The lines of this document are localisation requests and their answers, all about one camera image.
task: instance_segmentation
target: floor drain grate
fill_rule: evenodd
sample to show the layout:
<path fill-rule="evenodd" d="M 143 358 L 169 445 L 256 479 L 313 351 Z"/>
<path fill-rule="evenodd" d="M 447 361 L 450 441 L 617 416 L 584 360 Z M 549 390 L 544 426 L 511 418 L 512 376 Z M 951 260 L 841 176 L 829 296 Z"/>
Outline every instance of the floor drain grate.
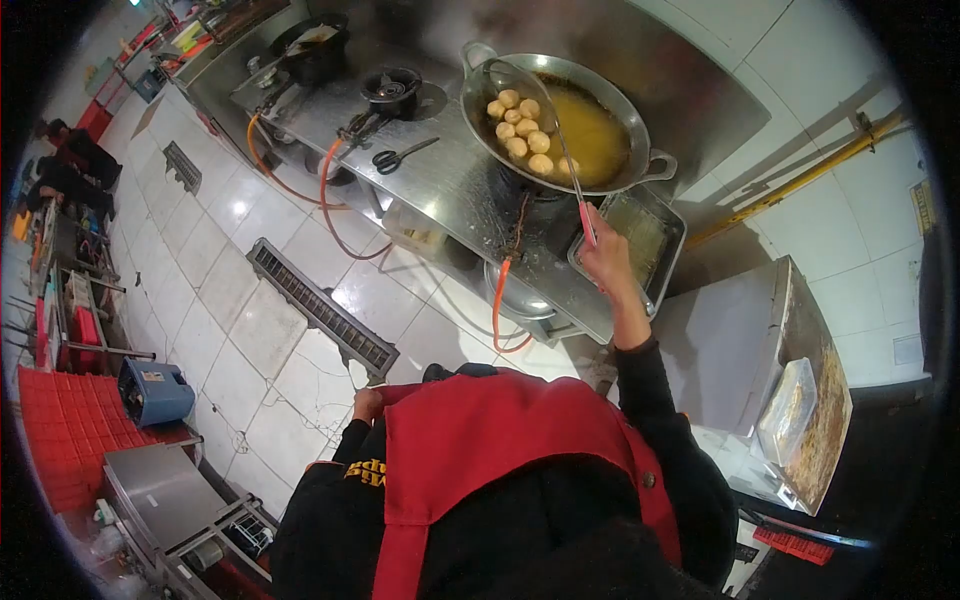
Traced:
<path fill-rule="evenodd" d="M 200 169 L 186 157 L 177 142 L 167 144 L 163 149 L 163 155 L 167 157 L 167 171 L 170 169 L 177 171 L 175 175 L 177 181 L 182 181 L 186 191 L 196 196 L 197 191 L 200 190 L 200 182 L 204 180 Z"/>
<path fill-rule="evenodd" d="M 278 292 L 303 313 L 311 326 L 326 333 L 371 374 L 386 377 L 400 355 L 396 348 L 381 340 L 318 289 L 266 239 L 261 237 L 253 244 L 247 259 L 253 264 L 253 270 L 268 278 Z"/>

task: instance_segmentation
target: scissors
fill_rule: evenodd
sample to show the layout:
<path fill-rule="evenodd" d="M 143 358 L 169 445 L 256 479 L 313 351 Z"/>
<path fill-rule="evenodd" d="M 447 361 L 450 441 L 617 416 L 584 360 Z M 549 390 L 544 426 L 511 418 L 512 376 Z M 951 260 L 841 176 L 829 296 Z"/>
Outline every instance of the scissors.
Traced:
<path fill-rule="evenodd" d="M 400 168 L 400 161 L 403 160 L 404 156 L 409 155 L 412 152 L 416 152 L 421 148 L 426 148 L 430 144 L 439 140 L 439 137 L 431 137 L 430 139 L 423 141 L 415 146 L 407 148 L 401 153 L 396 153 L 393 150 L 384 150 L 383 152 L 378 152 L 373 155 L 373 166 L 376 167 L 376 172 L 380 175 L 390 175 L 395 170 Z"/>

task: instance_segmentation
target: cooking pot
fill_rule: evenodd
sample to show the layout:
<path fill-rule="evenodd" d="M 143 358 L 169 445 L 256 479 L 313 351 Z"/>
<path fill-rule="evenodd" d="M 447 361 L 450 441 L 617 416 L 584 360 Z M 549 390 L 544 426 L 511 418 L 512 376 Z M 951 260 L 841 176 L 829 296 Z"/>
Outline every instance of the cooking pot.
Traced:
<path fill-rule="evenodd" d="M 481 62 L 474 66 L 478 57 Z M 543 54 L 508 54 L 499 57 L 493 48 L 478 41 L 464 44 L 464 47 L 460 50 L 460 58 L 464 65 L 464 86 L 460 90 L 460 106 L 470 130 L 480 143 L 490 151 L 490 154 L 528 180 L 569 194 L 575 193 L 572 187 L 558 185 L 554 181 L 542 180 L 536 175 L 519 168 L 510 161 L 502 145 L 497 142 L 494 127 L 487 115 L 487 103 L 496 98 L 496 94 L 501 89 L 508 88 L 516 83 L 505 81 L 501 74 L 495 68 L 492 68 L 492 65 L 499 60 L 535 74 L 551 75 L 580 87 L 593 96 L 602 107 L 623 125 L 630 139 L 630 156 L 620 172 L 611 180 L 600 185 L 583 187 L 585 195 L 606 196 L 621 192 L 645 181 L 669 180 L 677 173 L 676 158 L 662 150 L 650 147 L 650 133 L 647 131 L 643 119 L 640 118 L 640 113 L 636 111 L 630 100 L 615 85 L 583 65 Z M 664 168 L 658 173 L 649 173 L 650 165 L 654 161 L 665 163 Z"/>
<path fill-rule="evenodd" d="M 290 73 L 295 83 L 305 86 L 325 84 L 340 75 L 347 68 L 346 47 L 350 39 L 347 23 L 345 15 L 328 12 L 294 25 L 270 44 L 271 54 L 280 59 L 277 67 Z M 290 44 L 321 25 L 328 25 L 337 33 L 319 43 L 305 43 L 307 50 L 287 55 Z"/>

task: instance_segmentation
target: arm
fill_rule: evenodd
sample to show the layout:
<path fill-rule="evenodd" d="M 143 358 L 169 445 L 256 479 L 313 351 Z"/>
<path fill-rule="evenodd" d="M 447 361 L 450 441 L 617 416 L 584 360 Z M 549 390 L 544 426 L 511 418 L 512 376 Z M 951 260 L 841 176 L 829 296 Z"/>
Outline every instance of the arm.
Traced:
<path fill-rule="evenodd" d="M 373 428 L 373 420 L 383 416 L 383 396 L 364 388 L 353 396 L 353 420 L 344 429 L 343 439 L 333 455 L 334 463 L 349 463 Z"/>
<path fill-rule="evenodd" d="M 584 269 L 610 299 L 613 345 L 620 387 L 620 409 L 634 427 L 647 416 L 669 416 L 676 411 L 667 384 L 660 349 L 650 331 L 643 301 L 630 268 L 627 240 L 588 204 L 597 235 L 596 248 L 581 253 Z"/>
<path fill-rule="evenodd" d="M 737 516 L 723 474 L 697 445 L 678 413 L 630 268 L 627 241 L 589 206 L 597 247 L 582 254 L 584 268 L 610 298 L 620 409 L 660 462 L 680 532 L 684 570 L 720 588 L 733 563 Z"/>

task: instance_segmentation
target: fried ball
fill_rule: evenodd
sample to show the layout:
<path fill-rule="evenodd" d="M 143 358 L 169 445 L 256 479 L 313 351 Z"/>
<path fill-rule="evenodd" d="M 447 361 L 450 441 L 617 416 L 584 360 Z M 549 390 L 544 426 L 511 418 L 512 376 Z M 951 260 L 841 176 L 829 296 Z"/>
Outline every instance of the fried ball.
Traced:
<path fill-rule="evenodd" d="M 500 101 L 500 104 L 504 108 L 513 108 L 516 105 L 520 104 L 520 95 L 516 93 L 515 89 L 505 89 L 496 95 L 496 99 Z"/>
<path fill-rule="evenodd" d="M 571 158 L 573 161 L 573 172 L 580 173 L 580 163 L 577 162 L 576 158 Z M 570 177 L 570 165 L 566 162 L 566 158 L 561 158 L 560 162 L 557 163 L 557 168 L 560 169 L 560 172 L 564 177 Z"/>
<path fill-rule="evenodd" d="M 540 126 L 537 125 L 537 121 L 532 121 L 530 119 L 523 119 L 516 124 L 516 134 L 520 137 L 526 137 L 530 132 L 538 132 Z"/>
<path fill-rule="evenodd" d="M 494 100 L 487 105 L 487 114 L 494 119 L 502 119 L 503 113 L 506 111 L 507 107 L 503 106 L 503 103 L 499 100 Z"/>
<path fill-rule="evenodd" d="M 527 156 L 527 143 L 522 137 L 511 137 L 507 140 L 507 152 L 510 158 L 517 159 Z"/>
<path fill-rule="evenodd" d="M 536 119 L 540 116 L 540 103 L 533 98 L 527 98 L 520 103 L 520 114 L 524 119 Z"/>
<path fill-rule="evenodd" d="M 550 156 L 547 155 L 530 156 L 527 166 L 537 175 L 546 176 L 553 173 L 553 160 L 550 160 Z"/>
<path fill-rule="evenodd" d="M 520 115 L 520 111 L 516 108 L 511 108 L 503 113 L 503 120 L 511 125 L 516 125 L 522 118 L 523 117 Z"/>
<path fill-rule="evenodd" d="M 538 155 L 546 154 L 546 151 L 550 150 L 550 136 L 544 132 L 530 132 L 527 135 L 527 144 L 530 145 L 530 150 Z"/>
<path fill-rule="evenodd" d="M 501 123 L 496 126 L 496 136 L 501 142 L 505 142 L 516 135 L 516 129 L 510 123 Z"/>

